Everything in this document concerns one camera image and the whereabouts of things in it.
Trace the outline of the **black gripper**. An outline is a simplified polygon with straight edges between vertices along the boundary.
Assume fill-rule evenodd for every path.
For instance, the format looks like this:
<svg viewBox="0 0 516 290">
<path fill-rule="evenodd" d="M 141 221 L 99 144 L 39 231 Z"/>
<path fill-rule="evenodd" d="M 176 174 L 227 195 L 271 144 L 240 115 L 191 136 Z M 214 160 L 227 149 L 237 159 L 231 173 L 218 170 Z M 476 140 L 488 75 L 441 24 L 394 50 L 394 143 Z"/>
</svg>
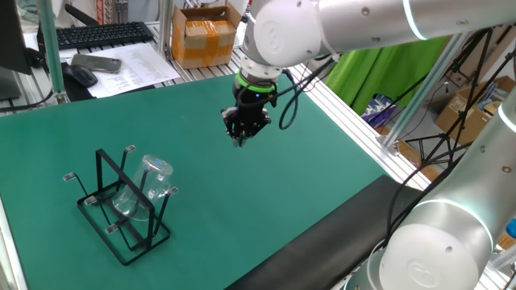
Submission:
<svg viewBox="0 0 516 290">
<path fill-rule="evenodd" d="M 266 88 L 265 82 L 260 82 L 247 89 L 246 85 L 236 82 L 233 84 L 232 93 L 235 97 L 239 97 L 242 103 L 253 104 L 253 107 L 244 108 L 235 103 L 237 107 L 221 110 L 227 134 L 231 137 L 234 147 L 242 147 L 248 139 L 271 123 L 268 111 L 264 110 L 264 103 L 261 105 L 256 103 L 275 95 L 277 86 L 270 82 L 269 87 Z"/>
</svg>

